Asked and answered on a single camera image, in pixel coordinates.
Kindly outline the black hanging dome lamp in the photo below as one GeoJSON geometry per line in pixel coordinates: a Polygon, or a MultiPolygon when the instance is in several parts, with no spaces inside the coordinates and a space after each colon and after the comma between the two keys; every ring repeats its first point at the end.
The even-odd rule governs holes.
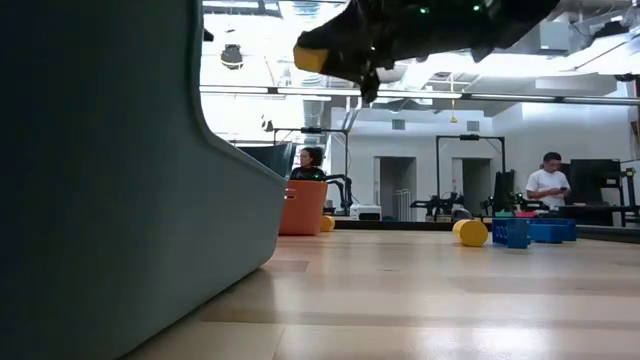
{"type": "Polygon", "coordinates": [[[244,59],[239,44],[226,44],[220,54],[220,62],[229,70],[240,70],[244,66],[244,59]]]}

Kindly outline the white box device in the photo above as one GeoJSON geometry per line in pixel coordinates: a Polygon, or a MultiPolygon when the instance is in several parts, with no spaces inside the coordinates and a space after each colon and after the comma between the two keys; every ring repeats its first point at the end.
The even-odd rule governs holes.
{"type": "Polygon", "coordinates": [[[380,221],[382,210],[379,205],[353,204],[350,207],[349,215],[355,221],[380,221]]]}

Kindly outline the black background robot arms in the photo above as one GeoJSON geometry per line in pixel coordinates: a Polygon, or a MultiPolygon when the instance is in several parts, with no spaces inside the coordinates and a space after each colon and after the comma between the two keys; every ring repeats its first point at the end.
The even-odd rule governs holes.
{"type": "Polygon", "coordinates": [[[426,222],[457,222],[473,219],[473,214],[464,206],[465,199],[457,192],[446,193],[445,197],[432,195],[429,200],[415,200],[412,209],[424,209],[426,222]]]}

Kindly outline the black background frame stand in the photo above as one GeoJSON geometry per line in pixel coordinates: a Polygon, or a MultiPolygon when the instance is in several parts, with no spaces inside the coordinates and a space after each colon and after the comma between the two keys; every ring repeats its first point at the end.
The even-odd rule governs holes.
{"type": "Polygon", "coordinates": [[[505,139],[495,136],[481,136],[477,134],[437,135],[435,137],[436,161],[436,194],[445,197],[446,193],[457,192],[465,199],[464,206],[473,216],[483,215],[482,203],[493,199],[495,174],[504,172],[506,157],[504,155],[505,139]],[[446,181],[451,185],[441,191],[440,142],[443,139],[453,139],[460,142],[486,142],[500,156],[498,160],[485,150],[475,147],[464,148],[464,153],[451,156],[451,165],[446,165],[446,181]]]}
{"type": "MultiPolygon", "coordinates": [[[[343,138],[343,148],[344,148],[344,171],[342,173],[348,176],[349,165],[350,165],[350,148],[349,148],[349,131],[346,129],[331,129],[331,128],[321,128],[321,127],[301,127],[301,128],[274,128],[273,133],[273,145],[278,144],[277,134],[279,132],[286,131],[288,133],[298,132],[303,135],[330,135],[333,133],[338,133],[342,135],[343,138]]],[[[339,210],[336,212],[337,215],[345,216],[343,214],[343,210],[339,204],[339,210]]]]}

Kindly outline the dark grey background panel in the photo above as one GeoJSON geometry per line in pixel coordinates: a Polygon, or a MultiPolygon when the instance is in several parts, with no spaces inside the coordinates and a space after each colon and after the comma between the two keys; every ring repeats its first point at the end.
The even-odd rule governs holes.
{"type": "Polygon", "coordinates": [[[242,146],[240,150],[279,176],[283,178],[290,176],[296,154],[296,146],[293,143],[287,142],[271,146],[242,146]]]}

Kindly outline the black background monitor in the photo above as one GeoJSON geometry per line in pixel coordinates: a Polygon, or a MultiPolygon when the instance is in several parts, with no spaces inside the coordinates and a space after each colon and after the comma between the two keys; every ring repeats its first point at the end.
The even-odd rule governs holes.
{"type": "Polygon", "coordinates": [[[573,159],[570,202],[591,206],[621,203],[621,166],[617,159],[573,159]]]}

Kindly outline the blue crate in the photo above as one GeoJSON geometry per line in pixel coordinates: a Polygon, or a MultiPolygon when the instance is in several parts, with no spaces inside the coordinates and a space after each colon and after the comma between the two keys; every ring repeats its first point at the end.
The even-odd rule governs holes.
{"type": "Polygon", "coordinates": [[[527,249],[529,220],[525,218],[494,218],[492,220],[492,242],[512,249],[527,249]]]}

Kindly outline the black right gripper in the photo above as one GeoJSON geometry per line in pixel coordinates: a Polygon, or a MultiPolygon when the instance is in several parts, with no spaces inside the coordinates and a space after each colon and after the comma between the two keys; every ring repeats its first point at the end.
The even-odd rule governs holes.
{"type": "Polygon", "coordinates": [[[298,46],[327,49],[321,73],[360,86],[366,103],[378,96],[381,84],[377,68],[392,69],[398,42],[414,36],[416,24],[432,14],[435,0],[350,0],[342,12],[298,36],[298,46]]]}

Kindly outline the blue tray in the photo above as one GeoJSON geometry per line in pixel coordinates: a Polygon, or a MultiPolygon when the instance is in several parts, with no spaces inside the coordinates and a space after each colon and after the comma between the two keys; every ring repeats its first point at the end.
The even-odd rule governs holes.
{"type": "Polygon", "coordinates": [[[575,242],[577,240],[576,224],[570,219],[534,218],[529,221],[528,237],[536,243],[575,242]]]}

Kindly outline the standing person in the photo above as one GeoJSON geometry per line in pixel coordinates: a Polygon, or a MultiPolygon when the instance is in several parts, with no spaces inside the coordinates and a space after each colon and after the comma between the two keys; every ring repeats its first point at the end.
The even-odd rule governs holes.
{"type": "Polygon", "coordinates": [[[571,187],[561,165],[559,153],[548,152],[543,156],[541,168],[531,173],[527,180],[525,191],[528,200],[541,201],[550,210],[558,210],[565,205],[571,187]]]}

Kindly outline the long yellow toy block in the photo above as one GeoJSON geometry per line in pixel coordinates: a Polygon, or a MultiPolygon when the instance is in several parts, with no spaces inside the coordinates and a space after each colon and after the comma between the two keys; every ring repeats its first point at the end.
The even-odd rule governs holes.
{"type": "Polygon", "coordinates": [[[307,72],[321,73],[328,56],[327,49],[310,49],[298,45],[293,48],[295,66],[307,72]]]}

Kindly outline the seated person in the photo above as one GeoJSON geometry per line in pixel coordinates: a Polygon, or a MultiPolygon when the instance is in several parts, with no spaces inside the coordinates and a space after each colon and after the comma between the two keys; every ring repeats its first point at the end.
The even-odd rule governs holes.
{"type": "Polygon", "coordinates": [[[291,180],[323,181],[325,172],[321,169],[323,150],[319,147],[305,147],[300,151],[300,165],[291,171],[291,180]]]}

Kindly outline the black upright panel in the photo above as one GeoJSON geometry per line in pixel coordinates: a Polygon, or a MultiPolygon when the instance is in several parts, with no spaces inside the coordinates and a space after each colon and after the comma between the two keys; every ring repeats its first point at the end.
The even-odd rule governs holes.
{"type": "Polygon", "coordinates": [[[512,208],[512,197],[514,194],[515,171],[499,171],[495,175],[493,192],[493,211],[510,211],[512,208]]]}

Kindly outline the small orange plastic bin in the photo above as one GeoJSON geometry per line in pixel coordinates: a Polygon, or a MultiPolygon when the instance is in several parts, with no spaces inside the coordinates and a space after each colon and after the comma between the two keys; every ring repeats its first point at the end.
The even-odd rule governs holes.
{"type": "Polygon", "coordinates": [[[326,196],[325,182],[289,180],[278,235],[317,235],[321,228],[326,196]]]}

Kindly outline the dark background desk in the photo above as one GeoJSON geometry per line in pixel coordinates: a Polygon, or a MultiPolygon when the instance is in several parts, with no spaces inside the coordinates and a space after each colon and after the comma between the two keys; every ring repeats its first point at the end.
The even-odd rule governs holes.
{"type": "Polygon", "coordinates": [[[640,206],[567,205],[560,207],[558,214],[577,225],[625,227],[628,217],[640,217],[640,206]]]}

